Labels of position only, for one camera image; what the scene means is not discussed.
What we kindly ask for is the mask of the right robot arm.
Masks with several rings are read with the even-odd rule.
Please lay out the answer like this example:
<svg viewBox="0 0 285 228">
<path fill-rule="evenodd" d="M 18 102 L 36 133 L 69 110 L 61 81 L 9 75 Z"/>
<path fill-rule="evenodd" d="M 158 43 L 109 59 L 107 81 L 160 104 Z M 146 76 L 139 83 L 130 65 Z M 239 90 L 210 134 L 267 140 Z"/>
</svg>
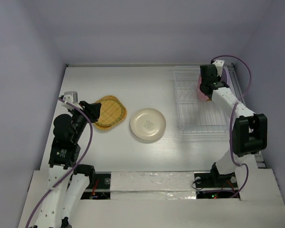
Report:
<svg viewBox="0 0 285 228">
<path fill-rule="evenodd" d="M 221 80 L 223 65 L 224 62 L 219 61 L 200 66 L 200 91 L 230 117 L 229 149 L 212 165 L 210 173 L 201 178 L 214 188 L 223 186 L 248 156 L 267 147 L 267 117 L 247 108 Z"/>
</svg>

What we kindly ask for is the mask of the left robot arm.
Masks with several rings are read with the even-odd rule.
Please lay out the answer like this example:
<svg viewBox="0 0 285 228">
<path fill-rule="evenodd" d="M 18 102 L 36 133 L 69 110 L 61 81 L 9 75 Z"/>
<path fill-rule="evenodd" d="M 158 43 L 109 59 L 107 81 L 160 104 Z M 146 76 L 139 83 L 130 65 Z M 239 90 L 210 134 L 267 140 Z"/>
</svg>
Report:
<svg viewBox="0 0 285 228">
<path fill-rule="evenodd" d="M 81 164 L 85 155 L 80 154 L 78 141 L 85 127 L 98 121 L 101 103 L 73 104 L 61 97 L 59 101 L 70 113 L 54 119 L 47 191 L 31 212 L 28 228 L 70 228 L 85 189 L 95 184 L 94 167 Z"/>
</svg>

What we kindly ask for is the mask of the pink round plate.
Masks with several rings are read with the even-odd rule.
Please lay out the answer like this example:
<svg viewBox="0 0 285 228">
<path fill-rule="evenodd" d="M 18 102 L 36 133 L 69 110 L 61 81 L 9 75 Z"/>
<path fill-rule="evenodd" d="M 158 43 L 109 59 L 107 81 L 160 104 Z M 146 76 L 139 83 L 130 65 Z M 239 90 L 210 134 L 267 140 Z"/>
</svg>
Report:
<svg viewBox="0 0 285 228">
<path fill-rule="evenodd" d="M 200 85 L 201 85 L 201 75 L 199 75 L 199 78 L 198 78 L 197 96 L 198 96 L 199 101 L 201 102 L 209 101 L 209 98 L 205 94 L 203 94 L 202 91 L 200 90 Z"/>
</svg>

